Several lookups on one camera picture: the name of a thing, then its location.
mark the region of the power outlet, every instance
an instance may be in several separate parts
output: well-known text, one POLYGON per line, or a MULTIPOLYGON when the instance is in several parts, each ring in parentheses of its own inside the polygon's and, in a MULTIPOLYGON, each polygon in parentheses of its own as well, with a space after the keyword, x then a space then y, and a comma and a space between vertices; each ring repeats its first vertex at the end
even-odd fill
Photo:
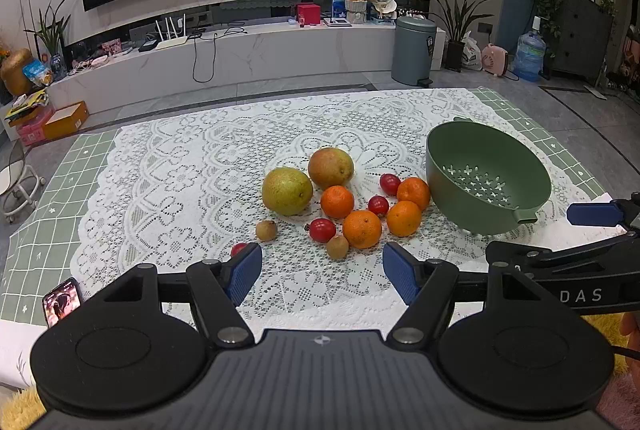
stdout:
POLYGON ((487 33, 490 35, 494 31, 493 24, 487 24, 485 22, 478 22, 478 32, 479 33, 487 33))

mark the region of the white lace tablecloth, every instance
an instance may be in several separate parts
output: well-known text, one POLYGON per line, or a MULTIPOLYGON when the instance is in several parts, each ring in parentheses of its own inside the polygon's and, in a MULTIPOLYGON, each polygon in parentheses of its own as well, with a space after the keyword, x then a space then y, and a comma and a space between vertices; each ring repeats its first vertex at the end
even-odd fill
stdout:
MULTIPOLYGON (((516 137, 551 177, 552 195, 539 221, 498 238, 559 249, 611 236, 608 230, 568 225, 566 208, 589 201, 587 195, 468 90, 355 92, 217 108, 123 127, 82 218, 72 274, 88 297, 140 262, 175 272, 203 258, 227 260, 234 244, 256 240, 258 221, 274 219, 278 237, 262 245, 262 274, 239 308, 256 335, 268 327, 386 332, 404 310, 382 269, 386 241, 397 240, 419 259, 482 269, 492 237, 465 233, 432 203, 414 236, 398 239, 385 227, 375 247, 351 249, 347 260, 332 262, 324 245, 303 230, 322 213, 320 194, 301 215, 280 217, 262 205, 262 179, 277 166, 306 171, 315 150, 337 146, 354 160, 350 188, 356 209, 364 209, 372 195, 382 193, 380 174, 426 178, 427 134, 455 116, 516 137)), ((165 308, 191 321, 188 306, 165 308)))

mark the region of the bowl handle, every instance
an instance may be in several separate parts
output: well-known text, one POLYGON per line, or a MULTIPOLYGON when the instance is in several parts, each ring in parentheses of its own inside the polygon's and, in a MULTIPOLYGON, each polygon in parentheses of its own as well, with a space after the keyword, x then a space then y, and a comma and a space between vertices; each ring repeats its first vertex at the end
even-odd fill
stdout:
POLYGON ((534 222, 538 222, 538 216, 536 212, 538 210, 514 210, 513 217, 516 219, 518 224, 533 224, 534 222))

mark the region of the red cherry tomato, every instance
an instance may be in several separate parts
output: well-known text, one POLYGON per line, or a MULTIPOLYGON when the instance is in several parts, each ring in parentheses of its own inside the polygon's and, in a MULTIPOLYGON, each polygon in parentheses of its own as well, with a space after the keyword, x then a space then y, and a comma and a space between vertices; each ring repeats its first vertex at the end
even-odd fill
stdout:
POLYGON ((367 206, 369 211, 376 215, 386 215, 389 211, 389 201, 383 196, 374 195, 369 199, 369 205, 367 206))
POLYGON ((380 188, 385 194, 395 197, 399 186, 400 178, 397 175, 382 174, 380 176, 380 188))
POLYGON ((335 224, 329 219, 312 220, 311 224, 305 226, 309 236, 316 242, 323 244, 329 242, 335 236, 335 224))
POLYGON ((247 242, 239 242, 234 247, 231 248, 231 256, 236 256, 236 254, 240 253, 244 250, 244 247, 247 245, 247 242))

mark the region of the trash can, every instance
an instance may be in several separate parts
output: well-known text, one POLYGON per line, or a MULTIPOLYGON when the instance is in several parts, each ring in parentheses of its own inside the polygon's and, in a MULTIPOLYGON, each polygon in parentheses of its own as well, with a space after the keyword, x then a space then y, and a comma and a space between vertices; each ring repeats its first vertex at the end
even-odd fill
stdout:
POLYGON ((431 20, 401 16, 396 21, 396 42, 391 77, 401 84, 428 87, 438 27, 431 20))

